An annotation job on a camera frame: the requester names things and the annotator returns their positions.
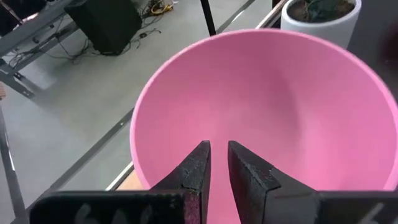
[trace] metal table leg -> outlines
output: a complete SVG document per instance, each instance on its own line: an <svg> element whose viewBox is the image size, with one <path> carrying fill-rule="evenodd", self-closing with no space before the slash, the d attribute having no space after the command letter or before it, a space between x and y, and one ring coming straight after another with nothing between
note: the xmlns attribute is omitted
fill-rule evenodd
<svg viewBox="0 0 398 224"><path fill-rule="evenodd" d="M25 210L25 203L19 187L17 173L12 162L10 148L8 145L6 123L0 107L0 155L4 170L6 172L7 185L11 196L12 208L18 224L29 224L28 215Z"/></svg>
<svg viewBox="0 0 398 224"><path fill-rule="evenodd" d="M272 0L272 8L275 8L275 6L278 5L279 2L280 0Z"/></svg>
<svg viewBox="0 0 398 224"><path fill-rule="evenodd" d="M210 4L208 0L200 0L201 8L205 15L207 29L209 30L209 35L216 35L216 28L214 26L213 16L211 15Z"/></svg>
<svg viewBox="0 0 398 224"><path fill-rule="evenodd" d="M18 93L26 96L27 98L32 98L34 96L34 93L28 90L23 84L17 82L14 76L8 75L6 72L4 72L3 69L4 67L8 67L8 64L3 59L0 58L0 81L6 84L7 86L13 88ZM18 79L24 78L24 76L19 73L16 74L16 77Z"/></svg>

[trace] black speaker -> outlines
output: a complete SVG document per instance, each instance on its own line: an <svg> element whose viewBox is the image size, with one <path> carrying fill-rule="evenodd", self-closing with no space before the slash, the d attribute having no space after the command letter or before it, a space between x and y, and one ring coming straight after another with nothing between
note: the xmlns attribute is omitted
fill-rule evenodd
<svg viewBox="0 0 398 224"><path fill-rule="evenodd" d="M65 12L104 55L122 53L142 24L131 0L77 0Z"/></svg>

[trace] metal frame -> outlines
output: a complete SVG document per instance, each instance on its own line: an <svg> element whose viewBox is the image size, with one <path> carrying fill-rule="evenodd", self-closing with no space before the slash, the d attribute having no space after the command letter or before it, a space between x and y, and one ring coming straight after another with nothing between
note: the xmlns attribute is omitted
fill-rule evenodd
<svg viewBox="0 0 398 224"><path fill-rule="evenodd" d="M32 53L19 61L15 67L10 66L0 58L0 81L27 98L32 98L34 93L29 87L33 84L25 76L20 74L19 71L45 54L48 50L56 46L76 30L78 30L77 25L74 22L69 23L49 38L37 44L37 46L30 50Z"/></svg>
<svg viewBox="0 0 398 224"><path fill-rule="evenodd" d="M105 191L113 191L126 180L126 178L134 171L134 165L130 162L123 171L107 186Z"/></svg>
<svg viewBox="0 0 398 224"><path fill-rule="evenodd" d="M25 203L19 187L17 173L15 171L12 155L8 145L6 123L0 106L0 155L6 173L8 190L11 197L12 209L15 221L18 224L29 224L28 214L25 211Z"/></svg>

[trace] black metal pole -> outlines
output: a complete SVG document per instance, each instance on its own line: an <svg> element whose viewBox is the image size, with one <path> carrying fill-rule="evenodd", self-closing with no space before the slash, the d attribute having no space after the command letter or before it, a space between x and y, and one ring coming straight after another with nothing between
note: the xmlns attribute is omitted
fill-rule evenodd
<svg viewBox="0 0 398 224"><path fill-rule="evenodd" d="M274 8L279 2L280 0L272 0L272 8Z"/></svg>
<svg viewBox="0 0 398 224"><path fill-rule="evenodd" d="M0 107L0 155L6 173L7 185L11 196L12 208L18 224L28 224L29 219L25 210L24 199L22 198L21 188L19 187L17 173L12 162L8 138L6 132L6 123Z"/></svg>
<svg viewBox="0 0 398 224"><path fill-rule="evenodd" d="M216 27L214 26L213 16L211 15L209 0L200 0L201 8L205 14L207 29L209 30L210 36L216 35Z"/></svg>

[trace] pink bowl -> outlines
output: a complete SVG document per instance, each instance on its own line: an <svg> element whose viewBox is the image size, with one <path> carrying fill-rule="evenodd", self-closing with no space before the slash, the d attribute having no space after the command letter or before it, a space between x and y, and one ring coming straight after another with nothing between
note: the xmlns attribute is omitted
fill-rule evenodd
<svg viewBox="0 0 398 224"><path fill-rule="evenodd" d="M351 53L316 37L240 30L193 44L142 91L131 153L147 189L211 142L209 223L239 223L228 177L235 140L317 190L394 190L397 106Z"/></svg>

